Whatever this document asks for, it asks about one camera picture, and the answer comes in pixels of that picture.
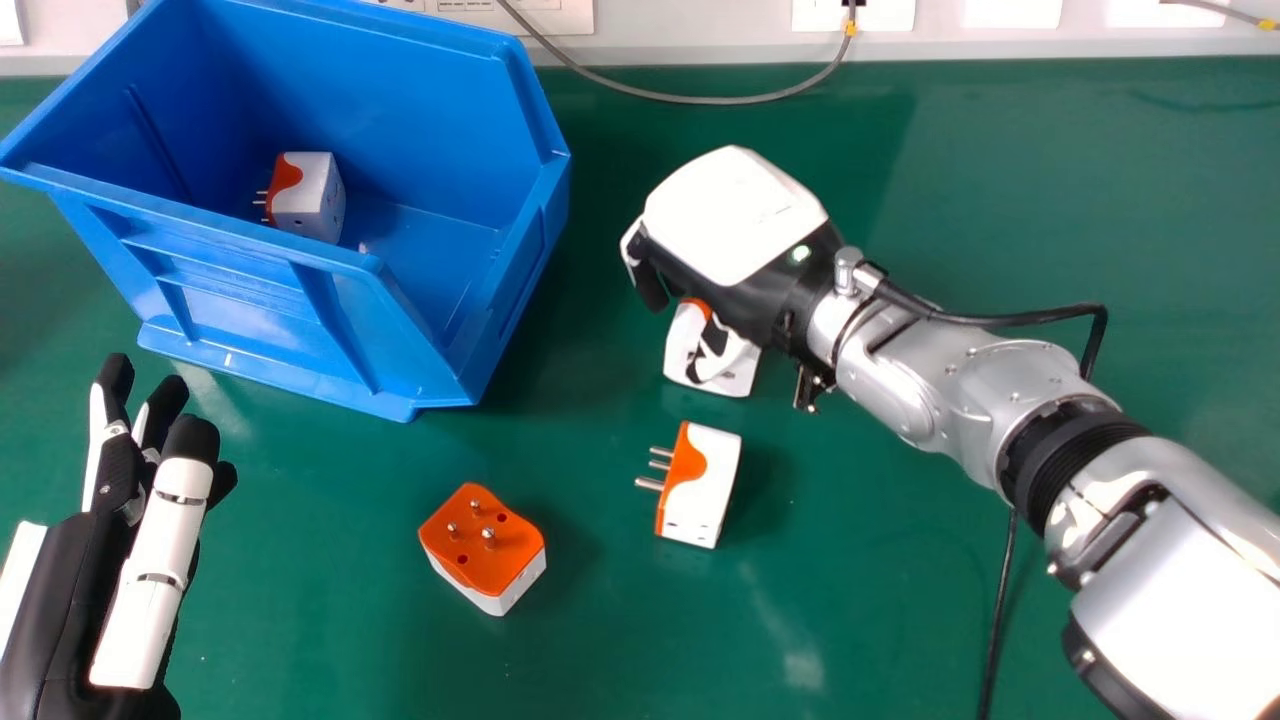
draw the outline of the black cable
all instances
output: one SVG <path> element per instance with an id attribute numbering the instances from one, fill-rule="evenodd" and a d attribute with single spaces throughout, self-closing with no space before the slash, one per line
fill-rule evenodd
<path id="1" fill-rule="evenodd" d="M 1071 318 L 1093 315 L 1093 324 L 1089 325 L 1089 340 L 1085 341 L 1084 352 L 1080 355 L 1080 377 L 1085 380 L 1093 377 L 1093 366 L 1097 364 L 1098 351 L 1102 350 L 1102 336 L 1107 332 L 1107 306 L 1100 302 L 1078 302 L 1075 305 L 1064 305 L 1048 310 L 1032 310 L 1029 313 L 1014 313 L 1011 315 L 957 315 L 947 313 L 941 307 L 934 307 L 919 296 L 888 281 L 881 281 L 876 288 L 876 296 L 925 320 L 978 328 L 1044 325 Z M 996 585 L 996 603 L 991 610 L 991 634 L 987 635 L 987 664 L 982 671 L 978 720 L 987 720 L 991 716 L 991 702 L 996 692 L 1000 650 L 1004 644 L 1005 597 L 1009 594 L 1009 571 L 1014 562 L 1014 547 L 1018 543 L 1018 510 L 1011 507 L 1009 510 L 1009 532 L 1005 534 L 1005 559 L 1000 568 L 1000 583 Z"/>

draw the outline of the white wall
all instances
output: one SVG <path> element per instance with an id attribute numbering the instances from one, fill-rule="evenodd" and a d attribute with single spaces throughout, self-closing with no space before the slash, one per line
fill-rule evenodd
<path id="1" fill-rule="evenodd" d="M 63 74 L 124 22 L 125 0 L 18 0 L 27 46 L 0 47 L 0 76 Z M 1280 15 L 1280 0 L 1234 0 Z M 1228 20 L 1212 29 L 1112 31 L 1106 0 L 1066 0 L 1055 31 L 964 31 L 963 0 L 919 0 L 915 31 L 863 33 L 854 60 L 1280 53 L 1280 32 Z M 562 38 L 590 64 L 817 61 L 835 33 L 791 32 L 791 0 L 596 0 L 595 35 Z M 535 59 L 545 60 L 540 51 Z"/>

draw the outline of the gray cable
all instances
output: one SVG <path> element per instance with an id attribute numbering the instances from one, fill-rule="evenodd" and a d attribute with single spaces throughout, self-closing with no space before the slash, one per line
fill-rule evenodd
<path id="1" fill-rule="evenodd" d="M 1219 5 L 1217 3 L 1210 3 L 1210 0 L 1160 0 L 1162 5 L 1187 5 L 1188 8 L 1199 8 L 1202 10 L 1208 10 L 1211 13 L 1221 13 L 1229 18 L 1235 18 L 1238 20 L 1244 20 L 1251 26 L 1260 28 L 1267 28 L 1271 20 L 1267 18 L 1260 18 L 1258 15 L 1251 15 L 1243 10 L 1236 10 L 1228 5 Z"/>
<path id="2" fill-rule="evenodd" d="M 557 47 L 545 35 L 543 35 L 538 28 L 535 28 L 525 17 L 511 5 L 511 0 L 495 0 L 498 5 L 502 5 L 503 10 L 516 20 L 520 27 L 525 28 L 525 32 L 530 37 L 538 41 L 539 45 L 547 49 L 548 53 L 556 56 L 557 60 L 564 63 L 564 67 L 573 70 L 575 73 L 585 77 L 586 79 L 603 85 L 611 90 L 618 92 L 632 95 L 635 97 L 644 97 L 645 100 L 657 100 L 658 102 L 671 102 L 675 105 L 759 105 L 760 102 L 773 102 L 774 100 L 782 100 L 783 97 L 791 97 L 792 95 L 799 95 L 805 90 L 818 85 L 819 82 L 827 79 L 827 76 L 836 72 L 836 68 L 845 60 L 845 55 L 849 53 L 849 44 L 854 40 L 854 36 L 847 31 L 845 32 L 845 38 L 840 42 L 840 50 L 836 51 L 836 59 L 827 64 L 823 69 L 818 70 L 809 79 L 786 87 L 782 90 L 776 90 L 773 92 L 763 92 L 760 95 L 744 95 L 740 97 L 714 97 L 714 96 L 701 96 L 701 95 L 672 95 L 668 92 L 657 92 L 653 90 L 645 90 L 643 87 L 635 87 L 630 85 L 621 83 L 614 79 L 609 79 L 599 73 L 591 72 L 582 67 L 581 63 L 570 58 L 563 50 Z M 854 20 L 854 3 L 849 4 L 849 20 Z"/>

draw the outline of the white power strip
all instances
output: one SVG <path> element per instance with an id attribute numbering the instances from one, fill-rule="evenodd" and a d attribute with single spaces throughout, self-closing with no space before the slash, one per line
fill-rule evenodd
<path id="1" fill-rule="evenodd" d="M 26 45 L 22 20 L 18 18 L 18 0 L 0 0 L 0 45 Z"/>

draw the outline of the silver robotic arm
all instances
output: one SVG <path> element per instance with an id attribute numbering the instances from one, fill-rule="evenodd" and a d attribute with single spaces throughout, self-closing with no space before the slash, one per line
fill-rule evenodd
<path id="1" fill-rule="evenodd" d="M 621 250 L 652 309 L 692 295 L 795 357 L 797 407 L 838 388 L 1016 509 L 1075 592 L 1068 660 L 1117 716 L 1280 717 L 1280 519 L 1126 416 L 1070 352 L 896 287 L 740 147 L 663 182 Z"/>

